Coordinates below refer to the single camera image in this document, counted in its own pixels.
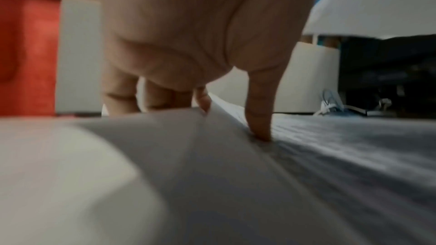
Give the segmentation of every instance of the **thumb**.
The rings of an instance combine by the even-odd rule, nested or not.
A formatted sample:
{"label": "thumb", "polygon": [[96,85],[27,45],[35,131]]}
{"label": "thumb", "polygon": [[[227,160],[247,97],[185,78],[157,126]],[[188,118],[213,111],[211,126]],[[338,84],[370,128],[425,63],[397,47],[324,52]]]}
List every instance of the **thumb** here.
{"label": "thumb", "polygon": [[280,80],[287,63],[274,68],[248,73],[248,95],[245,102],[245,118],[253,134],[263,140],[271,140],[271,118]]}

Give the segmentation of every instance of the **human hand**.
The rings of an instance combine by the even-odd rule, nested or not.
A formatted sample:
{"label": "human hand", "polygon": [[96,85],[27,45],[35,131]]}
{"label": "human hand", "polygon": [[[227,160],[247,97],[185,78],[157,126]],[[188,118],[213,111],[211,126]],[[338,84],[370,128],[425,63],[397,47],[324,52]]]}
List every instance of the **human hand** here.
{"label": "human hand", "polygon": [[314,0],[102,0],[103,97],[110,115],[148,110],[208,111],[206,84],[233,66],[248,73],[245,116],[271,138],[275,94]]}

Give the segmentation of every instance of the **finger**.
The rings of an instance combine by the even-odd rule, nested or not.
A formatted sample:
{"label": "finger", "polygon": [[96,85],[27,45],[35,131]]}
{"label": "finger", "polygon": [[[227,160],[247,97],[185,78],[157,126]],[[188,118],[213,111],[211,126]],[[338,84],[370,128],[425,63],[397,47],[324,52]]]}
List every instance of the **finger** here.
{"label": "finger", "polygon": [[192,91],[174,91],[150,80],[145,81],[145,106],[148,111],[189,108],[192,104],[192,96]]}
{"label": "finger", "polygon": [[197,102],[198,106],[204,111],[208,112],[210,109],[210,106],[212,105],[212,99],[209,97],[208,90],[205,86],[196,88],[194,90],[194,97],[195,101]]}
{"label": "finger", "polygon": [[253,134],[264,141],[271,140],[271,118],[280,79],[287,63],[266,70],[248,73],[248,95],[245,118]]}
{"label": "finger", "polygon": [[106,62],[102,72],[102,97],[109,115],[139,112],[136,101],[138,77]]}

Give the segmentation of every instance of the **skin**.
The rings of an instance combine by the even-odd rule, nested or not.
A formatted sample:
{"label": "skin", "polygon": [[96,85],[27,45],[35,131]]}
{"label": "skin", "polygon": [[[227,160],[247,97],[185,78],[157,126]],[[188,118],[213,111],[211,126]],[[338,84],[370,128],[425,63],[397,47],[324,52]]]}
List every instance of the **skin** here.
{"label": "skin", "polygon": [[233,66],[249,76],[245,116],[271,139],[276,91],[314,0],[102,0],[103,99],[110,115],[191,106],[208,111],[206,84]]}

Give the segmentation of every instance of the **red object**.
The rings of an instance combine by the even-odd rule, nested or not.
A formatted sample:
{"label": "red object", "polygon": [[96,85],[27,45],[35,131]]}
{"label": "red object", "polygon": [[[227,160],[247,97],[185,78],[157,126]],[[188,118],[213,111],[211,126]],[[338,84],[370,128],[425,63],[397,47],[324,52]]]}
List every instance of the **red object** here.
{"label": "red object", "polygon": [[55,114],[60,0],[0,0],[0,116]]}

